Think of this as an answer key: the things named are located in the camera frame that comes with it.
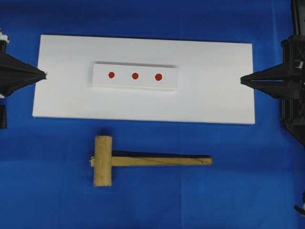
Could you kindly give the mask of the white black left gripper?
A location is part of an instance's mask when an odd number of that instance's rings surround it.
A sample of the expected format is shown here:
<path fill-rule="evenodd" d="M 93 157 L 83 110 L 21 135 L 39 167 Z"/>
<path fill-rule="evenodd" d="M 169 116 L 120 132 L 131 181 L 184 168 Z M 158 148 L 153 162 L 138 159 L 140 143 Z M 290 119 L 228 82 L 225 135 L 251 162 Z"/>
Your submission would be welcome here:
<path fill-rule="evenodd" d="M 46 80 L 45 72 L 5 53 L 9 42 L 10 38 L 3 34 L 2 29 L 0 29 L 0 72 L 4 74 L 14 73 L 20 77 L 25 74 L 35 77 L 1 78 L 0 94 L 4 97 L 10 96 L 14 91 L 27 85 L 37 83 L 41 80 Z"/>

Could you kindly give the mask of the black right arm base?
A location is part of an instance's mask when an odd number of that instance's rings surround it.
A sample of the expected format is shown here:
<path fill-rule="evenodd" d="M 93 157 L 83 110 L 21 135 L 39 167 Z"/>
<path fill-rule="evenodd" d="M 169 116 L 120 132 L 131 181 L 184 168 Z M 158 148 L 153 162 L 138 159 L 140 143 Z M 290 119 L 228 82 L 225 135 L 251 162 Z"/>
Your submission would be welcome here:
<path fill-rule="evenodd" d="M 291 0 L 294 35 L 305 35 L 305 0 Z"/>

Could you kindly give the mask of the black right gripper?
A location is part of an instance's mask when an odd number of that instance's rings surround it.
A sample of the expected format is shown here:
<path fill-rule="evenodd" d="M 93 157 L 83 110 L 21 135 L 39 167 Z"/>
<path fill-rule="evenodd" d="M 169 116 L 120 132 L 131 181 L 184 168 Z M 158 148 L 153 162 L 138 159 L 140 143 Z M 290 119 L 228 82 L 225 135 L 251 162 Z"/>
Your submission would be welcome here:
<path fill-rule="evenodd" d="M 290 121 L 305 119 L 305 100 L 298 100 L 298 83 L 287 82 L 243 82 L 257 80 L 282 80 L 288 77 L 290 62 L 305 62 L 305 37 L 293 35 L 281 42 L 283 63 L 263 71 L 241 77 L 241 84 L 259 90 L 282 102 L 282 118 Z"/>

